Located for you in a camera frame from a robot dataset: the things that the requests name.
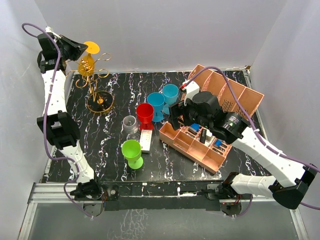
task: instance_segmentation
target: red cup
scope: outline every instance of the red cup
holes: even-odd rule
[[[136,108],[136,115],[138,116],[139,121],[142,123],[140,125],[140,131],[142,129],[153,130],[154,126],[151,123],[152,118],[154,117],[154,108],[149,103],[141,103]]]

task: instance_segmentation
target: white wall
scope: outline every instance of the white wall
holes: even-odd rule
[[[112,53],[112,72],[252,65],[285,0],[35,0],[54,31]]]
[[[251,68],[269,140],[320,168],[320,2],[290,0]],[[320,206],[320,174],[303,201]],[[319,239],[320,212],[300,207],[310,239]]]
[[[44,107],[44,83],[36,61],[40,45],[21,24],[45,27],[46,22],[33,0],[3,0],[0,15],[0,239],[13,240],[33,182],[41,179],[48,159],[36,125]]]

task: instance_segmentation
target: gray floor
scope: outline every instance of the gray floor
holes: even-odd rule
[[[29,240],[295,240],[290,211],[253,202],[244,216],[201,209],[122,210],[84,218],[70,203],[38,204]]]

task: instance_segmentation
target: blue cup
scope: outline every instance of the blue cup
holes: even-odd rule
[[[152,121],[155,123],[162,121],[164,119],[164,115],[161,110],[165,104],[165,97],[159,92],[153,92],[148,96],[147,101],[154,109]]]
[[[179,88],[174,84],[167,84],[163,87],[162,93],[164,96],[164,101],[166,105],[163,107],[163,112],[165,114],[169,113],[169,105],[174,104],[177,101],[179,95]]]

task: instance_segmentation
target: black marble tabletop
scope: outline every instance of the black marble tabletop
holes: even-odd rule
[[[246,79],[242,70],[225,71],[227,77],[243,85]],[[114,108],[108,114],[92,113],[86,108],[89,97],[87,87],[77,88],[75,82],[80,75],[73,76],[67,111],[78,123],[81,133],[80,144],[88,163],[102,182],[110,181],[201,181],[223,180],[230,172],[265,176],[269,173],[241,150],[232,148],[225,162],[216,174],[205,170],[197,163],[162,143],[159,130],[168,118],[154,124],[150,154],[143,153],[143,166],[138,170],[129,168],[121,153],[121,144],[129,139],[140,139],[140,131],[127,134],[123,131],[125,116],[136,117],[136,108],[146,102],[147,96],[159,92],[166,84],[181,86],[189,72],[114,73],[98,81],[98,89],[114,96]],[[256,115],[253,120],[260,124]],[[55,150],[53,155],[62,157]],[[55,162],[50,166],[48,176],[42,182],[66,182],[74,177],[67,161]]]

